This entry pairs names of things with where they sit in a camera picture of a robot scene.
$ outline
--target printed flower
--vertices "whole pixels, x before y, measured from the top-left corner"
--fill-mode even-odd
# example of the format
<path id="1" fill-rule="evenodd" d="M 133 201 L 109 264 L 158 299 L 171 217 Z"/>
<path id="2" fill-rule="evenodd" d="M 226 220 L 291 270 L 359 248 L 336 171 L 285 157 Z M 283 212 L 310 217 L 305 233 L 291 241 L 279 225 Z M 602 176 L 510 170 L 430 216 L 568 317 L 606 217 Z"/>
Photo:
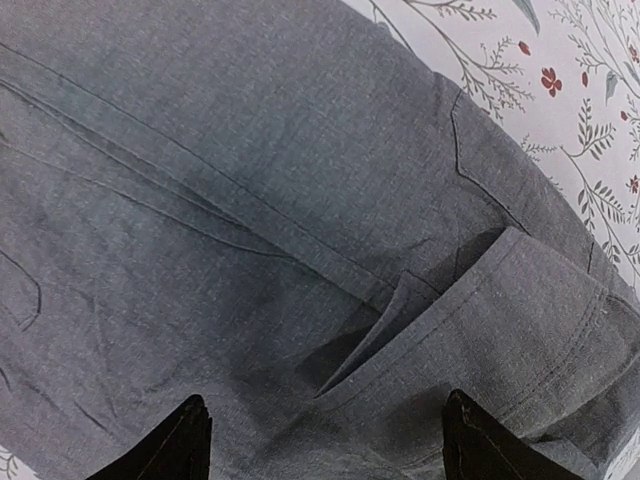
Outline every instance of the printed flower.
<path id="1" fill-rule="evenodd" d="M 631 180 L 629 180 L 629 184 L 627 185 L 631 190 L 631 193 L 638 193 L 640 190 L 640 178 L 637 175 L 634 175 Z"/>
<path id="2" fill-rule="evenodd" d="M 640 62 L 640 59 L 638 59 L 638 51 L 633 45 L 629 45 L 629 53 L 631 54 L 631 60 L 636 63 Z"/>
<path id="3" fill-rule="evenodd" d="M 549 90 L 549 95 L 556 96 L 556 90 L 562 90 L 562 82 L 556 78 L 556 71 L 553 68 L 542 69 L 542 85 Z"/>
<path id="4" fill-rule="evenodd" d="M 518 43 L 518 47 L 520 47 L 520 50 L 525 55 L 531 55 L 531 50 L 529 50 L 529 45 L 527 45 L 526 43 L 520 42 L 520 43 Z"/>

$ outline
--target gray fabric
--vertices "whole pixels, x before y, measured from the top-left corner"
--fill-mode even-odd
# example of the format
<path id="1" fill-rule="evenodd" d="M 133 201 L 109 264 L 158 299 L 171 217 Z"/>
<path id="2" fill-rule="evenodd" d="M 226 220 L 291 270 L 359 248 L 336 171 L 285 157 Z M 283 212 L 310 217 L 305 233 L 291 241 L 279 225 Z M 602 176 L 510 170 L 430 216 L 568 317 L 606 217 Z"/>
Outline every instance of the gray fabric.
<path id="1" fill-rule="evenodd" d="M 636 426 L 631 289 L 346 6 L 27 0 L 0 27 L 0 443 L 43 478 L 191 393 L 216 480 L 441 478 L 452 388 L 594 475 Z"/>

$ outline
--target clothing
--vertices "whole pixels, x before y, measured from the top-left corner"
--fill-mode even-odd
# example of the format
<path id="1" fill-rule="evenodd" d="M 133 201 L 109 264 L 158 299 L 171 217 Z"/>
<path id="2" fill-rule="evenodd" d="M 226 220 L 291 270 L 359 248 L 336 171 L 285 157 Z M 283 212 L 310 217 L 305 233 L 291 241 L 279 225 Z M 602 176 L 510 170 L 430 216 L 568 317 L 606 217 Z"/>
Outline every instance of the clothing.
<path id="1" fill-rule="evenodd" d="M 216 480 L 440 478 L 453 388 L 594 476 L 638 425 L 632 290 L 348 7 L 29 0 L 0 27 L 0 444 L 43 478 L 193 393 Z"/>

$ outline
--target gray leaf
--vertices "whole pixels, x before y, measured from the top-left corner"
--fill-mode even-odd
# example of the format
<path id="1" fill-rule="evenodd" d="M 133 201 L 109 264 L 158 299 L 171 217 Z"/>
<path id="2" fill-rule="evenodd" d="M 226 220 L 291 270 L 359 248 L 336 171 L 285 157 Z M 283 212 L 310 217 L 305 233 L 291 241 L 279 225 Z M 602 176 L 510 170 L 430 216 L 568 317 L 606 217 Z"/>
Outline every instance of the gray leaf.
<path id="1" fill-rule="evenodd" d="M 612 71 L 609 71 L 609 73 L 607 73 L 607 93 L 604 97 L 605 103 L 613 97 L 613 93 L 616 91 L 616 85 L 618 85 L 618 76 Z"/>
<path id="2" fill-rule="evenodd" d="M 513 0 L 513 3 L 516 4 L 524 16 L 531 22 L 534 30 L 537 34 L 540 33 L 540 21 L 538 20 L 538 16 L 536 15 L 536 11 L 533 9 L 533 5 L 531 4 L 531 0 Z"/>
<path id="3" fill-rule="evenodd" d="M 631 74 L 631 76 L 633 77 L 633 79 L 638 83 L 638 85 L 640 85 L 640 77 L 638 77 L 638 74 L 636 73 L 636 71 L 633 69 L 633 67 L 631 66 L 631 64 L 629 62 L 624 62 L 625 66 L 627 67 L 627 70 L 629 70 L 629 73 Z"/>

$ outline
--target floral tablecloth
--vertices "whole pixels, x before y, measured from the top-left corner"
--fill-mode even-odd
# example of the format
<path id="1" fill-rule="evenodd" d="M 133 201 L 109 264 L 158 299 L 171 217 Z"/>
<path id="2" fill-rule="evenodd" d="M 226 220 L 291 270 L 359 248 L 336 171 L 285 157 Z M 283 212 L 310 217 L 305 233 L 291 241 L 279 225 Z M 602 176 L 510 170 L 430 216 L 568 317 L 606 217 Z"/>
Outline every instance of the floral tablecloth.
<path id="1" fill-rule="evenodd" d="M 636 288 L 640 0 L 344 1 L 467 91 Z M 0 448 L 3 476 L 37 478 Z"/>

